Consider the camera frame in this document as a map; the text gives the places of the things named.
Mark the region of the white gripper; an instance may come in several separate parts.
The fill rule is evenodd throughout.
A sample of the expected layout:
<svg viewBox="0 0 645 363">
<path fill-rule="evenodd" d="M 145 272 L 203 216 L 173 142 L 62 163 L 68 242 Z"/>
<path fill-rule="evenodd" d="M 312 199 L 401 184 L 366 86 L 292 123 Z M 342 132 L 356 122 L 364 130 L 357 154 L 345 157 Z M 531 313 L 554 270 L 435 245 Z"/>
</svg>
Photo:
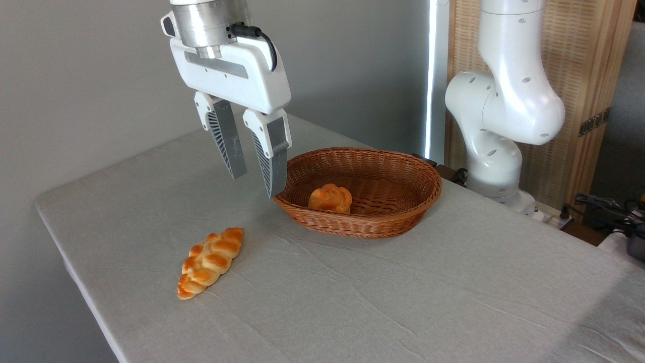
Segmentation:
<svg viewBox="0 0 645 363">
<path fill-rule="evenodd" d="M 290 103 L 292 92 L 279 51 L 274 70 L 271 48 L 262 37 L 239 37 L 220 46 L 221 57 L 204 59 L 182 43 L 173 14 L 166 14 L 161 26 L 170 37 L 180 77 L 196 90 L 195 106 L 202 127 L 212 135 L 231 177 L 242 177 L 247 168 L 230 102 L 249 108 L 243 121 L 253 136 L 268 197 L 283 192 L 287 150 L 293 143 L 287 113 L 281 108 Z"/>
</svg>

